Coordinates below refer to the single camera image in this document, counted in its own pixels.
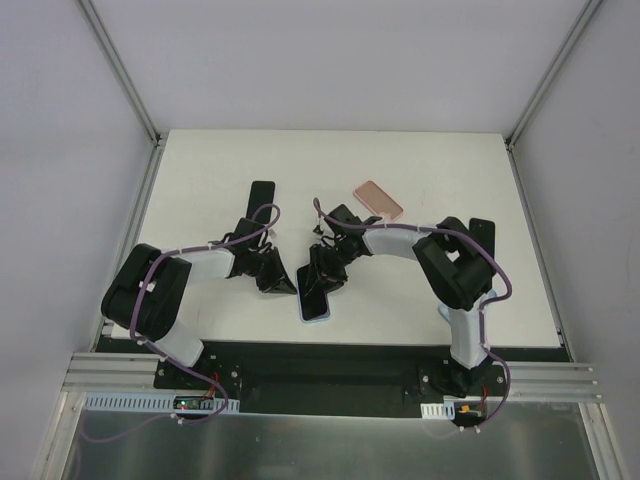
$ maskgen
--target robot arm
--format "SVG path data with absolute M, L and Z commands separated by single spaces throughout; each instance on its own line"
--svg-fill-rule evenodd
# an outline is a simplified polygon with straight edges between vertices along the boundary
M 368 230 L 363 235 L 363 241 L 372 255 L 393 255 L 409 260 L 418 260 L 414 247 L 418 246 L 417 248 L 420 249 L 420 245 L 427 243 L 423 240 L 429 235 L 429 233 L 410 230 Z M 423 265 L 425 273 L 432 268 L 432 265 L 428 265 L 426 268 L 424 263 L 421 265 Z M 452 308 L 443 301 L 448 309 L 448 321 L 451 326 L 451 358 L 466 369 L 477 367 L 487 357 L 480 342 L 478 327 L 480 324 L 478 306 L 484 298 L 485 295 L 482 294 L 470 310 Z
M 246 237 L 264 225 L 240 219 L 226 240 Z M 151 264 L 161 251 L 147 244 L 136 245 L 105 294 L 101 311 L 119 326 L 129 329 L 136 299 Z M 136 332 L 154 342 L 168 356 L 191 367 L 204 348 L 200 339 L 178 319 L 178 310 L 188 285 L 246 274 L 256 279 L 264 293 L 295 294 L 278 249 L 266 242 L 266 234 L 234 246 L 184 253 L 162 260 L 144 296 Z
M 370 217 L 362 222 L 344 205 L 329 217 L 360 227 L 380 220 Z M 432 290 L 448 310 L 451 326 L 449 367 L 430 383 L 442 393 L 466 396 L 492 363 L 482 345 L 479 319 L 479 306 L 492 288 L 495 271 L 491 265 L 476 250 L 450 235 L 404 229 L 350 229 L 327 223 L 335 234 L 334 245 L 318 244 L 310 249 L 311 268 L 327 292 L 344 285 L 348 279 L 345 266 L 360 256 L 393 255 L 418 261 Z M 448 217 L 437 228 L 468 235 L 494 255 L 492 222 L 472 219 L 467 229 L 457 218 Z

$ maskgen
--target white tabletop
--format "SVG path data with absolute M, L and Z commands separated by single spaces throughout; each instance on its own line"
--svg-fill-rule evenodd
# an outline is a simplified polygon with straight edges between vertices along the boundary
M 456 216 L 496 223 L 496 260 L 513 297 L 488 309 L 492 345 L 558 347 L 520 198 L 497 134 L 173 130 L 140 242 L 201 245 L 232 231 L 246 212 L 251 182 L 273 180 L 282 218 L 273 242 L 295 283 L 317 240 L 311 200 L 325 211 L 345 203 L 369 212 L 353 190 L 373 180 L 405 210 L 404 223 Z M 262 294 L 243 276 L 190 286 L 179 318 L 205 340 L 400 345 L 450 343 L 448 325 L 417 262 L 356 260 L 349 281 L 329 294 L 331 318 L 303 324 L 293 295 Z M 496 277 L 494 288 L 504 291 Z M 127 336 L 116 327 L 113 336 Z

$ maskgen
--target purple cable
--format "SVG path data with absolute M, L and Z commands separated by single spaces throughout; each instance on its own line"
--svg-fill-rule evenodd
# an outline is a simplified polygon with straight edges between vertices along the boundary
M 225 408 L 227 408 L 227 406 L 229 405 L 229 395 L 227 394 L 226 390 L 224 389 L 224 387 L 222 385 L 220 385 L 220 383 L 216 382 L 214 379 L 209 378 L 205 375 L 202 375 L 201 373 L 196 372 L 195 370 L 190 369 L 189 367 L 187 367 L 186 365 L 183 365 L 182 363 L 180 363 L 178 360 L 168 356 L 165 352 L 163 352 L 160 348 L 158 348 L 154 343 L 150 342 L 148 339 L 146 339 L 143 336 L 138 336 L 136 335 L 136 326 L 138 325 L 138 317 L 140 315 L 140 308 L 142 307 L 142 301 L 144 300 L 144 294 L 147 291 L 147 287 L 149 286 L 149 284 L 151 283 L 151 279 L 153 278 L 153 274 L 155 273 L 155 271 L 158 269 L 158 266 L 160 265 L 160 263 L 162 263 L 163 260 L 172 257 L 174 255 L 180 255 L 183 253 L 193 253 L 193 252 L 206 252 L 209 250 L 216 250 L 218 248 L 225 248 L 225 247 L 231 247 L 233 245 L 238 245 L 239 243 L 242 242 L 246 242 L 247 240 L 251 240 L 252 238 L 256 238 L 260 235 L 262 235 L 265 232 L 268 232 L 269 229 L 271 229 L 280 219 L 280 207 L 278 207 L 277 205 L 274 205 L 272 203 L 266 203 L 262 206 L 260 206 L 260 208 L 258 208 L 255 213 L 253 214 L 252 218 L 255 218 L 256 215 L 258 215 L 258 213 L 260 213 L 263 209 L 265 208 L 273 208 L 276 211 L 276 218 L 274 218 L 271 222 L 269 222 L 267 225 L 265 225 L 264 227 L 262 227 L 260 230 L 257 230 L 249 235 L 245 235 L 244 237 L 240 237 L 237 238 L 235 240 L 230 240 L 228 242 L 225 243 L 216 243 L 216 244 L 212 244 L 212 243 L 208 243 L 207 245 L 201 245 L 201 246 L 197 246 L 197 247 L 187 247 L 187 248 L 182 248 L 182 249 L 177 249 L 177 250 L 170 250 L 168 252 L 164 252 L 162 254 L 160 254 L 158 256 L 158 258 L 155 259 L 155 261 L 151 264 L 151 267 L 149 267 L 149 271 L 147 272 L 147 275 L 144 277 L 144 280 L 142 281 L 142 285 L 140 286 L 140 291 L 138 292 L 138 297 L 136 298 L 136 303 L 133 307 L 133 312 L 131 314 L 131 323 L 129 326 L 129 337 L 131 338 L 131 340 L 133 340 L 134 342 L 138 342 L 138 341 L 142 341 L 144 342 L 144 344 L 147 346 L 147 348 L 149 348 L 149 350 L 151 350 L 153 353 L 156 353 L 158 355 L 160 355 L 163 358 L 166 358 L 166 360 L 171 363 L 172 365 L 174 365 L 175 367 L 179 368 L 180 370 L 182 370 L 185 373 L 188 373 L 189 375 L 192 375 L 196 378 L 199 378 L 200 380 L 204 380 L 205 382 L 213 385 L 216 390 L 219 390 L 222 393 L 222 396 L 224 397 L 224 404 L 217 410 L 214 410 L 213 412 L 211 412 L 209 415 L 207 415 L 206 417 L 203 418 L 199 418 L 197 420 L 189 420 L 186 418 L 182 418 L 182 423 L 187 424 L 187 425 L 194 425 L 197 423 L 203 423 L 206 422 L 207 420 L 210 420 L 213 417 L 218 416 Z M 113 442 L 114 440 L 118 440 L 120 438 L 126 437 L 127 435 L 141 429 L 142 427 L 149 425 L 150 423 L 155 422 L 156 420 L 159 420 L 161 418 L 171 418 L 170 415 L 167 415 L 165 413 L 162 413 L 160 415 L 154 415 L 153 417 L 147 418 L 145 421 L 139 423 L 138 425 L 136 425 L 133 428 L 130 428 L 128 430 L 125 430 L 124 432 L 120 432 L 116 435 L 112 435 L 111 437 L 106 437 L 106 438 L 91 438 L 87 435 L 87 433 L 84 430 L 84 420 L 80 423 L 79 426 L 79 434 L 80 436 L 86 440 L 87 442 L 90 443 L 109 443 L 109 442 Z
M 489 348 L 487 348 L 486 346 L 487 341 L 486 341 L 486 332 L 485 332 L 484 309 L 490 303 L 501 302 L 506 300 L 513 293 L 513 285 L 511 284 L 509 277 L 507 276 L 505 271 L 502 269 L 502 267 L 500 267 L 500 265 L 498 265 L 498 263 L 493 259 L 493 257 L 489 255 L 489 253 L 484 248 L 482 248 L 482 246 L 478 242 L 476 242 L 473 238 L 471 238 L 469 235 L 465 235 L 464 233 L 456 232 L 455 230 L 449 230 L 446 228 L 436 228 L 436 227 L 422 227 L 422 226 L 416 226 L 416 225 L 408 225 L 405 223 L 382 223 L 382 224 L 378 223 L 374 225 L 351 225 L 349 223 L 344 223 L 344 222 L 339 222 L 338 220 L 334 220 L 329 215 L 324 213 L 322 211 L 322 207 L 320 206 L 320 200 L 318 200 L 317 198 L 313 199 L 313 207 L 316 209 L 316 212 L 318 212 L 319 217 L 322 217 L 326 222 L 333 223 L 334 225 L 337 225 L 342 228 L 350 228 L 353 230 L 380 230 L 380 229 L 386 229 L 386 228 L 398 228 L 402 230 L 410 230 L 412 232 L 417 231 L 418 233 L 429 232 L 429 233 L 438 233 L 442 235 L 449 235 L 452 237 L 456 237 L 462 240 L 463 242 L 465 242 L 467 245 L 470 245 L 471 247 L 473 247 L 473 249 L 476 250 L 482 256 L 482 258 L 484 258 L 487 261 L 487 263 L 489 263 L 489 265 L 491 265 L 491 268 L 494 269 L 498 273 L 498 275 L 500 275 L 500 278 L 502 278 L 502 281 L 507 287 L 507 292 L 504 295 L 500 295 L 498 297 L 487 298 L 478 306 L 478 312 L 479 312 L 478 317 L 479 317 L 479 324 L 480 324 L 480 342 L 482 344 L 482 349 L 486 352 L 486 354 L 489 357 L 491 357 L 493 360 L 495 360 L 496 362 L 502 365 L 502 367 L 504 368 L 504 375 L 506 377 L 505 379 L 506 389 L 505 389 L 504 397 L 502 397 L 502 400 L 500 401 L 496 409 L 493 412 L 491 412 L 491 414 L 482 422 L 482 425 L 484 425 L 491 418 L 493 418 L 502 409 L 504 404 L 507 402 L 507 398 L 509 397 L 509 392 L 511 391 L 511 370 L 509 369 L 509 365 L 507 365 L 507 362 L 505 362 L 502 358 L 500 358 L 491 350 L 489 350 Z

